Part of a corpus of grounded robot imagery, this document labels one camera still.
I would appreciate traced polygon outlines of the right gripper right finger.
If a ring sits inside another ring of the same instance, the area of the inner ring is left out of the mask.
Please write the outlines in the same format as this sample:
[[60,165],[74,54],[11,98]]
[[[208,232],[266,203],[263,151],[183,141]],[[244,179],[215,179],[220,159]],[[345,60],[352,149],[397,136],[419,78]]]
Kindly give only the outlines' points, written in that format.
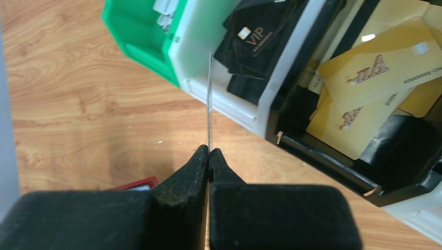
[[245,182],[229,167],[219,148],[210,153],[208,170],[210,249],[232,249],[234,226],[240,221],[235,195]]

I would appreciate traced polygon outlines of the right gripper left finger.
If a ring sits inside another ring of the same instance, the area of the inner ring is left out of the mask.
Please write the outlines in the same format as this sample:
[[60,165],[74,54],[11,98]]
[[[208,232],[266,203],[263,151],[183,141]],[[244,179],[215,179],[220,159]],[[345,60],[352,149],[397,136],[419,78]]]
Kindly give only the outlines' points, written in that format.
[[150,246],[204,249],[209,150],[200,145],[190,159],[151,191]]

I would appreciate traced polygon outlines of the red leather card holder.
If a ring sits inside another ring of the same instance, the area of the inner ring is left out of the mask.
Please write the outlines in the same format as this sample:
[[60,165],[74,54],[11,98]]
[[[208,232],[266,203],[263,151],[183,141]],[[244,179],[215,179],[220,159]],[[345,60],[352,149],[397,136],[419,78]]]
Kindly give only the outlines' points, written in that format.
[[157,186],[156,177],[148,177],[146,179],[134,181],[128,184],[120,185],[117,187],[110,188],[108,190],[133,190],[133,191],[148,191],[155,186]]

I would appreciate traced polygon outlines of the grey card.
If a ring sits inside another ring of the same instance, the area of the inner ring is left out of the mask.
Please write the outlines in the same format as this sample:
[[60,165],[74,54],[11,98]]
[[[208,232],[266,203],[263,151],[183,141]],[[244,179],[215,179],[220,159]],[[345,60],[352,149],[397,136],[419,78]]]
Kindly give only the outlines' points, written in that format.
[[207,95],[206,95],[206,121],[207,121],[207,146],[208,153],[212,151],[213,139],[212,139],[212,60],[213,54],[209,52],[209,62],[208,62],[208,81],[207,81]]

